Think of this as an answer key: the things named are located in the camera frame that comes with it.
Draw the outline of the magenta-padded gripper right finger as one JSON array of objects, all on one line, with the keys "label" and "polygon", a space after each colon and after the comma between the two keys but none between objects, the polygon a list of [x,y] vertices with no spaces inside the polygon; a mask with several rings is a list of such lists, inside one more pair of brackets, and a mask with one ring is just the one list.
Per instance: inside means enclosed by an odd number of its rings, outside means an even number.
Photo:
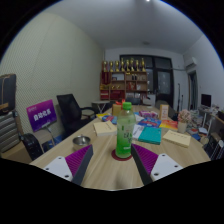
[{"label": "magenta-padded gripper right finger", "polygon": [[152,151],[133,144],[131,154],[138,168],[143,185],[150,184],[182,169],[182,166],[167,154],[155,154]]}]

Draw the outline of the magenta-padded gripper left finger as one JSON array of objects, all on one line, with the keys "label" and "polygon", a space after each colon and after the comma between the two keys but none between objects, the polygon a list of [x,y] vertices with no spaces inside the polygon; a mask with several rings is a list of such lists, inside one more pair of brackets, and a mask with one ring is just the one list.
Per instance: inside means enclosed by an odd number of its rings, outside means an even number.
[{"label": "magenta-padded gripper left finger", "polygon": [[93,147],[89,145],[67,157],[56,157],[44,167],[44,170],[76,185],[81,185],[92,156]]}]

